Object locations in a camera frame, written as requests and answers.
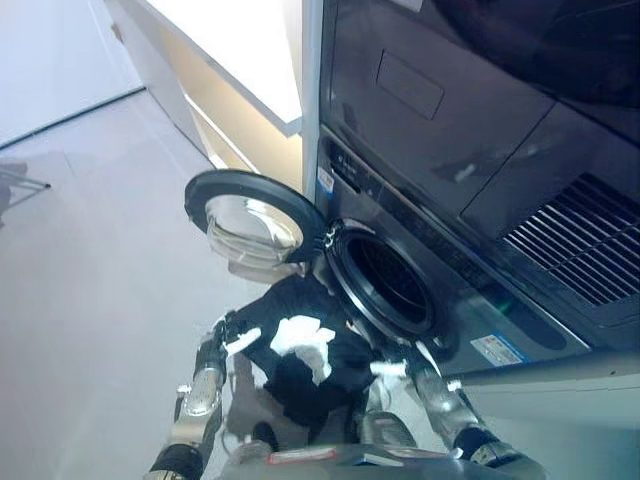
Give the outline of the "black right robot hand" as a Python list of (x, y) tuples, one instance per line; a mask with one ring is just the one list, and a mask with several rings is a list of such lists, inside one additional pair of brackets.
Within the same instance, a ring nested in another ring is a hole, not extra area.
[(369, 370), (374, 376), (412, 379), (419, 366), (419, 351), (411, 346), (400, 345), (382, 351), (380, 360), (369, 363)]

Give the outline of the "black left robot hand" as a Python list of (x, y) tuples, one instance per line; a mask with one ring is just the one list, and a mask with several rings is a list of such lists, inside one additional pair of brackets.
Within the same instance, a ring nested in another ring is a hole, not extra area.
[(248, 326), (234, 310), (216, 320), (213, 332), (220, 335), (222, 349), (228, 357), (247, 349), (262, 336), (260, 327)]

